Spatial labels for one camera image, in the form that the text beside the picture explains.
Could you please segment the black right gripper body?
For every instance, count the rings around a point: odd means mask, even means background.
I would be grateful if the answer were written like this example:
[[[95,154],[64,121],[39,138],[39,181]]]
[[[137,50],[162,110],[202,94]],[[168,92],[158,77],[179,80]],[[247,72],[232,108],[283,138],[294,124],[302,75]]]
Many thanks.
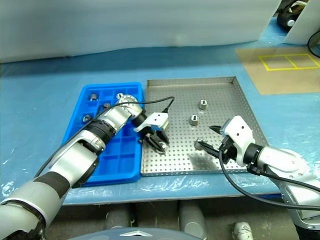
[[[237,149],[234,146],[234,141],[229,137],[225,136],[221,141],[219,150],[222,152],[222,162],[227,164],[230,160],[237,159]]]

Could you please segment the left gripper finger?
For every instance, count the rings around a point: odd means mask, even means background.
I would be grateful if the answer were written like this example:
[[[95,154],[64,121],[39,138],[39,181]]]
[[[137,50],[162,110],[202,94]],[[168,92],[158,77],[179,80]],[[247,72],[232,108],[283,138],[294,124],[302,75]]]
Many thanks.
[[[161,145],[157,139],[157,136],[149,134],[149,135],[146,135],[145,140],[155,150],[158,150],[158,151],[161,150]]]
[[[158,147],[169,145],[169,138],[164,131],[156,131],[156,145]]]

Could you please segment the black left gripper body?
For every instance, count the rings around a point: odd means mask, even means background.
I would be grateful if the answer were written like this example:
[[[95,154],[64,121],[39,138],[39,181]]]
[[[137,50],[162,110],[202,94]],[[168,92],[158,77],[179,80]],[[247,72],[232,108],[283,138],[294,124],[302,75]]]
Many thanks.
[[[161,130],[154,130],[150,126],[146,126],[142,129],[142,137],[145,138],[147,135],[155,135],[159,138],[164,137],[164,133]]]

